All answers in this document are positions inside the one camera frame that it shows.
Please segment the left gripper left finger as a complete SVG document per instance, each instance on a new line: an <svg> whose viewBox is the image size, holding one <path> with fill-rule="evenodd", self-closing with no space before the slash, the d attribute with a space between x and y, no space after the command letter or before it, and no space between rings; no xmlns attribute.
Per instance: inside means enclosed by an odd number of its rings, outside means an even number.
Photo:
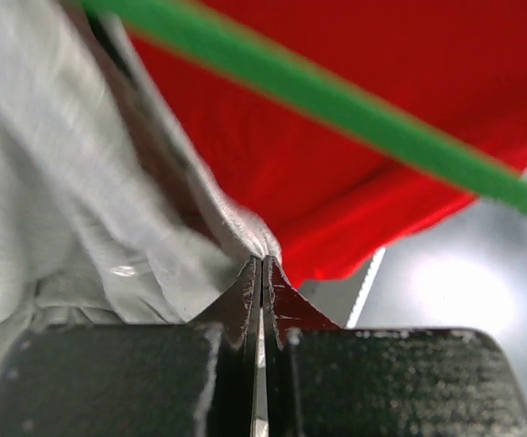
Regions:
<svg viewBox="0 0 527 437"><path fill-rule="evenodd" d="M0 365L0 436L250 436L261 267L186 324L25 331Z"/></svg>

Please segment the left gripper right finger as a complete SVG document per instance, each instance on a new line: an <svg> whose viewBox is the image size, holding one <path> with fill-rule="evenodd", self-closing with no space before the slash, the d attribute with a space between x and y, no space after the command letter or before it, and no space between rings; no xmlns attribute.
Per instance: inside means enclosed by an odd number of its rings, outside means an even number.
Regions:
<svg viewBox="0 0 527 437"><path fill-rule="evenodd" d="M479 330L346 330L262 264L273 436L527 436L512 367Z"/></svg>

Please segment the red t shirt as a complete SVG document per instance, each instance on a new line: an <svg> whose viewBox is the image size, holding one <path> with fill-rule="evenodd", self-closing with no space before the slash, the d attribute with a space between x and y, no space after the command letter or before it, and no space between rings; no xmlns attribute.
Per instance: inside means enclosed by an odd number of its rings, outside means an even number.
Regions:
<svg viewBox="0 0 527 437"><path fill-rule="evenodd" d="M213 1L210 7L519 170L527 1ZM218 184L277 237L295 285L348 277L468 194L131 36Z"/></svg>

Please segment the grey t shirt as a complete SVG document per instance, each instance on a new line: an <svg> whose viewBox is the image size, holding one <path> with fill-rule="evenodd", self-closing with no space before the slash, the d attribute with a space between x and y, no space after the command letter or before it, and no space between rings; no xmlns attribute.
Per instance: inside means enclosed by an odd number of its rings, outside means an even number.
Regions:
<svg viewBox="0 0 527 437"><path fill-rule="evenodd" d="M280 254L117 18L0 1L0 358L31 324L191 320L248 257Z"/></svg>

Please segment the green velvet hanger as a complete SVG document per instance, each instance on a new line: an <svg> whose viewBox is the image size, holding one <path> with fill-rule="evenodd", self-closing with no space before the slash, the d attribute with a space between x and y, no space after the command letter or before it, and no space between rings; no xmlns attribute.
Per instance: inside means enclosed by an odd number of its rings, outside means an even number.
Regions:
<svg viewBox="0 0 527 437"><path fill-rule="evenodd" d="M196 64L399 162L527 216L527 181L459 139L195 2L85 1Z"/></svg>

